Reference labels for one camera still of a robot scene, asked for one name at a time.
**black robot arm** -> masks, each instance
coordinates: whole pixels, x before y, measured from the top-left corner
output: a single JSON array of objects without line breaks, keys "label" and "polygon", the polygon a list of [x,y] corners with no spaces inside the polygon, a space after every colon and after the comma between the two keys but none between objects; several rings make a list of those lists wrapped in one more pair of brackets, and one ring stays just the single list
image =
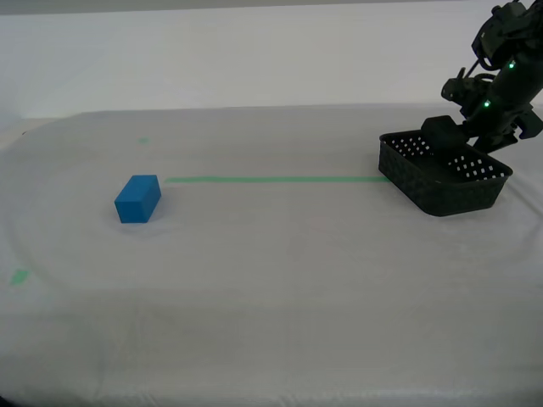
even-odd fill
[{"label": "black robot arm", "polygon": [[[531,138],[543,131],[543,121],[533,112],[530,102],[543,89],[543,0],[526,9],[519,2],[492,9],[490,17],[475,37],[472,49],[477,62],[465,75],[462,68],[449,79],[442,97],[461,106],[465,117],[459,126],[466,142],[478,137],[473,145],[490,153]],[[480,65],[496,75],[482,73],[470,77]],[[436,149],[451,142],[434,145]]]}]

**white fabric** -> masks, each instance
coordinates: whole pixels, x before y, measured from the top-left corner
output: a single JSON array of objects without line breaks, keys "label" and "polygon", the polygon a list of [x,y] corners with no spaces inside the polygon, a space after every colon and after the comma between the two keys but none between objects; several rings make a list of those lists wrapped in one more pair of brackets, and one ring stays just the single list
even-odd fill
[{"label": "white fabric", "polygon": [[540,404],[541,137],[495,155],[514,176],[464,215],[426,215],[391,183],[162,183],[148,224],[115,213],[133,174],[380,176],[379,135],[450,112],[93,113],[28,132],[0,157],[0,394]]}]

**white wall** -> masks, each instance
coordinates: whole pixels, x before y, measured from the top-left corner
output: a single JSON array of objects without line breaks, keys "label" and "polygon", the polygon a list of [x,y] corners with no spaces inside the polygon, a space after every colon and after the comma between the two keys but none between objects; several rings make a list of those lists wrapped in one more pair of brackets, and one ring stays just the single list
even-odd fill
[{"label": "white wall", "polygon": [[496,1],[0,17],[0,99],[107,109],[443,102]]},{"label": "white wall", "polygon": [[15,124],[19,118],[17,114],[0,109],[0,132]]}]

